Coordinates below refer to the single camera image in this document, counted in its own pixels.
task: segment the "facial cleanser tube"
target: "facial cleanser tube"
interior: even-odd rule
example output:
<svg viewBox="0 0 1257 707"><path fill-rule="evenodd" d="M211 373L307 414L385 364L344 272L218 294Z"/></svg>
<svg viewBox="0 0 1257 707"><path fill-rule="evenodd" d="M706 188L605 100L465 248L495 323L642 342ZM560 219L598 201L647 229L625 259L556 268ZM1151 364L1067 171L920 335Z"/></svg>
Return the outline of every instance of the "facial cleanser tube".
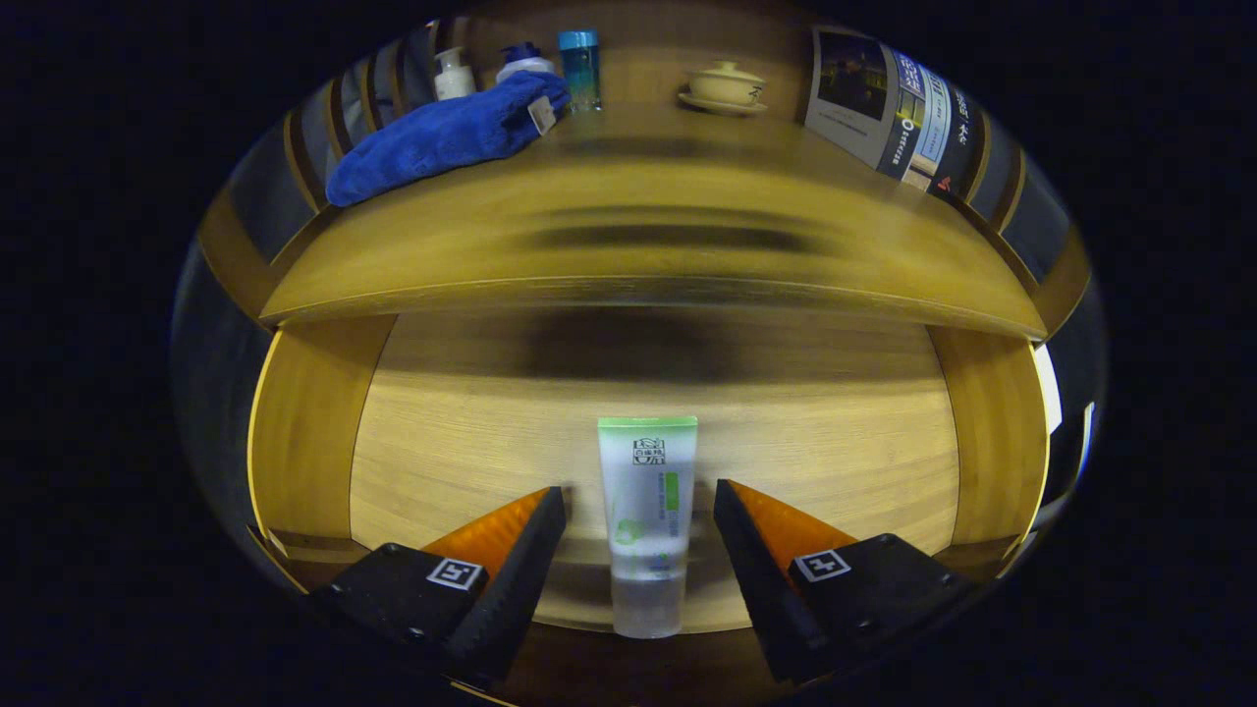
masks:
<svg viewBox="0 0 1257 707"><path fill-rule="evenodd" d="M698 435L698 418L598 420L620 635L665 638L681 630Z"/></svg>

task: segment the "saucer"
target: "saucer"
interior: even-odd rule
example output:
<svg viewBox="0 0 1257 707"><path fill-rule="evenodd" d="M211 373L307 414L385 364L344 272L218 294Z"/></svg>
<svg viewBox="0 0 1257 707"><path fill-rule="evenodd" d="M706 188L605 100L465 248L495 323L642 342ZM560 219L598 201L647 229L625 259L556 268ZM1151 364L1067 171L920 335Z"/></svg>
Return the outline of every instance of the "saucer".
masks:
<svg viewBox="0 0 1257 707"><path fill-rule="evenodd" d="M678 93L684 103L689 103L696 108L705 108L708 111L714 111L716 113L734 113L738 116L754 116L755 113L763 113L768 109L768 106L763 103L752 103L750 106L738 106L737 103L722 103L719 101L708 101L706 98L699 98L693 93Z"/></svg>

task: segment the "blue bottle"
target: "blue bottle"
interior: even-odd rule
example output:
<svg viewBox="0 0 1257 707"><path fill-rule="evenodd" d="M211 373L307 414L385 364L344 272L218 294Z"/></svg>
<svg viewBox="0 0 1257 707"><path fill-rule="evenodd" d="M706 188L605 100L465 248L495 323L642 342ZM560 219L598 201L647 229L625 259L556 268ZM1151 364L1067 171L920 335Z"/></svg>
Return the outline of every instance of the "blue bottle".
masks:
<svg viewBox="0 0 1257 707"><path fill-rule="evenodd" d="M587 29L558 33L558 53L563 60L563 78L572 93L568 107L576 111L601 111L598 92L598 33Z"/></svg>

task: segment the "photo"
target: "photo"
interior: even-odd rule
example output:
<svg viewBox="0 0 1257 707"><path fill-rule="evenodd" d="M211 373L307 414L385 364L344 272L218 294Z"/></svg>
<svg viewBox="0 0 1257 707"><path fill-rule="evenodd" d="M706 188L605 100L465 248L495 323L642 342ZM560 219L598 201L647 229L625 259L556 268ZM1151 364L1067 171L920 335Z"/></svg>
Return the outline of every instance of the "photo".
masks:
<svg viewBox="0 0 1257 707"><path fill-rule="evenodd" d="M881 45L850 34L820 33L821 81L816 97L881 120L886 107L886 60Z"/></svg>

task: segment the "blue towel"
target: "blue towel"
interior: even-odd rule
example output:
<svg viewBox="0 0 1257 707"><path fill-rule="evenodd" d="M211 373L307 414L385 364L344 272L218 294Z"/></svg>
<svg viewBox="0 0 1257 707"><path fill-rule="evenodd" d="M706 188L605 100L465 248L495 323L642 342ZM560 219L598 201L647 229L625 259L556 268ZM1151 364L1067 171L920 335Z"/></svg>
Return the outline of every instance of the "blue towel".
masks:
<svg viewBox="0 0 1257 707"><path fill-rule="evenodd" d="M429 103L367 136L341 160L327 199L348 206L417 179L502 160L537 140L528 104L546 96L561 116L567 82L543 72L515 72L480 93Z"/></svg>

